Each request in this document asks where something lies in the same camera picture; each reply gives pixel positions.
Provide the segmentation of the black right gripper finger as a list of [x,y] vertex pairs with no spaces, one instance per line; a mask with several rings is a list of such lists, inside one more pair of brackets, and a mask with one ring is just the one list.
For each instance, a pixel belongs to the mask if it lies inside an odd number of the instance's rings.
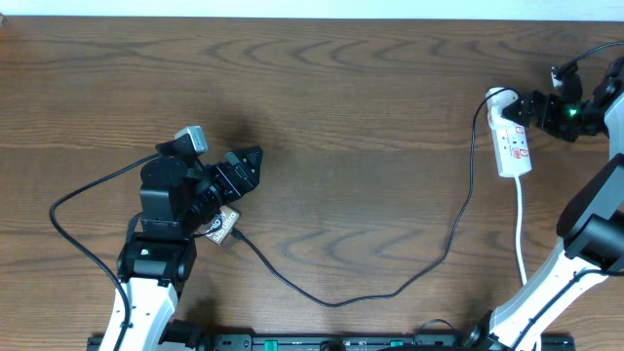
[[501,116],[523,127],[535,125],[537,121],[536,102],[533,99],[514,100],[503,108]]
[[520,110],[533,110],[542,104],[543,101],[544,94],[539,91],[533,91],[520,95],[518,100],[514,103],[514,106]]

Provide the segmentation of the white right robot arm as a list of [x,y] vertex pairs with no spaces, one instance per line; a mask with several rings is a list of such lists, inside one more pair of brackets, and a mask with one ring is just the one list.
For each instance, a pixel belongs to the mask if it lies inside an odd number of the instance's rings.
[[553,67],[554,94],[486,94],[497,169],[518,180],[530,168],[529,126],[574,142],[604,134],[608,161],[566,205],[546,261],[507,302],[488,312],[462,345],[468,350],[536,350],[541,334],[580,295],[623,273],[623,60],[607,68],[590,99],[582,97],[575,60]]

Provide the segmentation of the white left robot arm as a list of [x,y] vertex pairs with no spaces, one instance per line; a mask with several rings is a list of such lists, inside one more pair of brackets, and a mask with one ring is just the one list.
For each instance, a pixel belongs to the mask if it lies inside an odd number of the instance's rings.
[[202,336],[177,333],[171,317],[197,257],[201,237],[222,240],[234,224],[231,203],[259,185],[263,150],[235,149],[204,165],[202,147],[161,143],[142,167],[142,211],[133,217],[117,260],[114,309],[102,350],[196,350]]

